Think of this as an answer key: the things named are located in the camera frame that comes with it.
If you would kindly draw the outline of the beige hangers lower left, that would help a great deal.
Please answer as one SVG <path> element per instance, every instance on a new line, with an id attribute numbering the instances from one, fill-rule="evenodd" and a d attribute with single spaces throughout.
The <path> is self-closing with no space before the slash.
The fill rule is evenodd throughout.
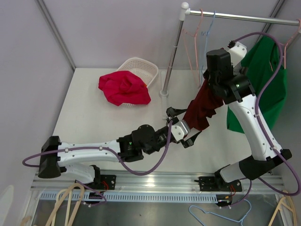
<path id="1" fill-rule="evenodd" d="M 42 195 L 47 190 L 44 188 L 42 190 L 35 190 L 32 191 L 32 194 L 30 196 L 27 208 L 25 210 L 24 217 L 21 220 L 21 223 L 19 225 L 21 226 L 32 226 L 34 222 L 34 217 L 38 212 L 38 205 L 39 202 L 42 200 Z M 79 194 L 77 196 L 76 202 L 74 203 L 74 207 L 72 207 L 72 195 L 74 191 L 78 191 Z M 56 221 L 57 212 L 65 207 L 65 226 L 71 226 L 73 225 L 73 222 L 75 220 L 75 217 L 77 215 L 79 206 L 81 205 L 84 194 L 85 194 L 85 188 L 80 183 L 73 183 L 69 187 L 62 189 L 60 191 L 54 191 L 55 197 L 55 205 L 53 209 L 50 211 L 50 214 L 48 216 L 48 219 L 46 220 L 46 223 L 44 225 L 46 226 L 54 226 Z"/>

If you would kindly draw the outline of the left black mount plate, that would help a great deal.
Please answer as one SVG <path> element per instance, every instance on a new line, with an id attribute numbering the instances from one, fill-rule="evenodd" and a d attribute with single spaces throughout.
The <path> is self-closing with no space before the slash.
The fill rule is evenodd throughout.
<path id="1" fill-rule="evenodd" d="M 115 190 L 115 175 L 98 175 L 91 183 L 85 183 L 86 186 L 95 190 Z"/>

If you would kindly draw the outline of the pink t shirt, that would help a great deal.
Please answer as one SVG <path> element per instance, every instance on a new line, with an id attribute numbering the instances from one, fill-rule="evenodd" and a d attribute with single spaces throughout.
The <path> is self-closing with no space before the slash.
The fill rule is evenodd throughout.
<path id="1" fill-rule="evenodd" d="M 116 71 L 99 78 L 98 88 L 106 100 L 116 106 L 122 104 L 147 105 L 151 101 L 144 82 L 129 71 Z"/>

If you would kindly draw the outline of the maroon t shirt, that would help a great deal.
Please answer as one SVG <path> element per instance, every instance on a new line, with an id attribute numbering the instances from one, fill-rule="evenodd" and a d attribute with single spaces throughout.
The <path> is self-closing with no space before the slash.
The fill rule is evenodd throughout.
<path id="1" fill-rule="evenodd" d="M 216 109 L 223 106 L 223 99 L 215 95 L 205 79 L 197 96 L 192 100 L 183 117 L 190 129 L 203 131 L 209 127 L 207 118 L 216 114 Z"/>

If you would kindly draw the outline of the right black mount plate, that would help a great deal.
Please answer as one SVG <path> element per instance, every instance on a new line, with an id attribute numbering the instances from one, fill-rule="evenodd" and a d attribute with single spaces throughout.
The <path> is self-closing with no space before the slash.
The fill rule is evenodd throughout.
<path id="1" fill-rule="evenodd" d="M 213 176 L 200 176 L 194 182 L 198 183 L 202 192 L 242 192 L 242 185 L 239 180 L 230 183 L 224 182 L 221 178 Z"/>

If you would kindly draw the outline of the black mount plate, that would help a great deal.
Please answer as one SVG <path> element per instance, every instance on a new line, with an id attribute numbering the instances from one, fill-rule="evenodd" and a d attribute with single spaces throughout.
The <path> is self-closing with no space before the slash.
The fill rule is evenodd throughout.
<path id="1" fill-rule="evenodd" d="M 115 175 L 98 175 L 91 183 L 85 183 L 86 186 L 95 190 L 115 190 Z"/>
<path id="2" fill-rule="evenodd" d="M 224 182 L 221 178 L 213 176 L 200 176 L 194 182 L 198 183 L 202 192 L 242 192 L 242 185 L 239 180 L 230 183 Z"/>

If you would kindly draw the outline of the white perforated plastic basket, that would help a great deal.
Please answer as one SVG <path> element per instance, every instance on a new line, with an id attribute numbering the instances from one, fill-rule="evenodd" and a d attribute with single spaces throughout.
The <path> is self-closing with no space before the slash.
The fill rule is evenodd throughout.
<path id="1" fill-rule="evenodd" d="M 149 90 L 158 75 L 159 69 L 150 61 L 132 57 L 127 59 L 117 71 L 129 71 L 133 73 L 146 84 L 146 87 Z"/>

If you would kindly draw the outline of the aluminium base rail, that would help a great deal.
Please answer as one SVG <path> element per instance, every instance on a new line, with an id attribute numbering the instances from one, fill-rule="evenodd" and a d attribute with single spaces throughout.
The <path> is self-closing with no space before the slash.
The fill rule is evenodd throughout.
<path id="1" fill-rule="evenodd" d="M 134 193 L 199 193 L 200 188 L 197 182 L 199 177 L 213 176 L 212 173 L 171 173 L 153 172 L 146 176 L 136 176 L 127 171 L 121 170 L 102 170 L 101 174 L 115 175 L 115 192 L 134 192 Z M 285 190 L 281 176 L 266 174 L 261 176 L 263 180 L 279 190 Z M 74 180 L 61 176 L 54 179 L 41 179 L 34 177 L 31 185 L 32 191 L 52 190 L 58 191 L 69 187 Z M 249 188 L 249 180 L 241 180 L 243 191 L 246 193 Z M 252 182 L 251 194 L 275 194 L 272 189 L 256 179 Z"/>

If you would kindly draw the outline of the beige hanger lower right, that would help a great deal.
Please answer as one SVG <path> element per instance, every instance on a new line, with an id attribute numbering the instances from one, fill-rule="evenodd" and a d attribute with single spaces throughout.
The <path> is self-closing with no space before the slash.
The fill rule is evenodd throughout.
<path id="1" fill-rule="evenodd" d="M 278 213 L 280 213 L 283 224 L 285 226 L 297 225 L 296 209 L 293 200 L 290 196 L 284 195 L 283 197 L 279 198 L 274 213 L 268 223 L 268 226 L 271 226 L 274 223 Z"/>

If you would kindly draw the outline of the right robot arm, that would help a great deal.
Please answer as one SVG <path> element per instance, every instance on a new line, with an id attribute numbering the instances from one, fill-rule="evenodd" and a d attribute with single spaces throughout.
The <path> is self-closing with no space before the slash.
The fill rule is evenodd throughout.
<path id="1" fill-rule="evenodd" d="M 205 78 L 210 90 L 220 97 L 238 119 L 251 148 L 251 156 L 215 172 L 214 186 L 226 190 L 231 182 L 247 178 L 254 180 L 292 157 L 274 139 L 261 111 L 249 79 L 233 74 L 230 53 L 224 49 L 206 54 Z"/>

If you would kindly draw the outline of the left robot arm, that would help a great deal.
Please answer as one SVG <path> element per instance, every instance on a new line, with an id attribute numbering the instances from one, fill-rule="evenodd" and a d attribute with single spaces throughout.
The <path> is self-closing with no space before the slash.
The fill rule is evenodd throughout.
<path id="1" fill-rule="evenodd" d="M 177 117 L 185 110 L 170 107 L 166 112 L 166 126 L 159 130 L 144 124 L 129 135 L 103 143 L 74 144 L 62 142 L 59 136 L 49 137 L 41 148 L 38 177 L 67 176 L 96 189 L 101 184 L 100 169 L 95 165 L 85 165 L 87 162 L 120 162 L 125 165 L 140 161 L 144 154 L 158 152 L 170 143 L 180 143 L 184 148 L 193 146 L 199 133 L 185 139 L 190 129 L 185 120 Z"/>

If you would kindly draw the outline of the blue wire hanger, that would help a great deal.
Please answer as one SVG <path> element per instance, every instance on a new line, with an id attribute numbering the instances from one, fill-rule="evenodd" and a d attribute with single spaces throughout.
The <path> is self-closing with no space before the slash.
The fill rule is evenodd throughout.
<path id="1" fill-rule="evenodd" d="M 200 82 L 199 82 L 199 88 L 201 88 L 202 84 L 203 84 L 203 74 L 205 72 L 205 57 L 206 57 L 206 50 L 207 50 L 207 45 L 208 45 L 208 38 L 209 38 L 209 35 L 210 35 L 210 31 L 212 29 L 212 26 L 213 26 L 213 23 L 214 23 L 214 20 L 215 20 L 215 15 L 216 15 L 216 10 L 214 11 L 214 14 L 213 14 L 213 19 L 209 25 L 209 28 L 207 29 L 207 31 L 204 31 L 204 32 L 201 32 L 201 35 L 205 37 L 205 42 L 204 42 L 204 46 L 203 46 L 203 50 L 202 50 L 202 57 L 201 57 L 201 68 L 199 70 L 199 73 L 200 73 Z"/>

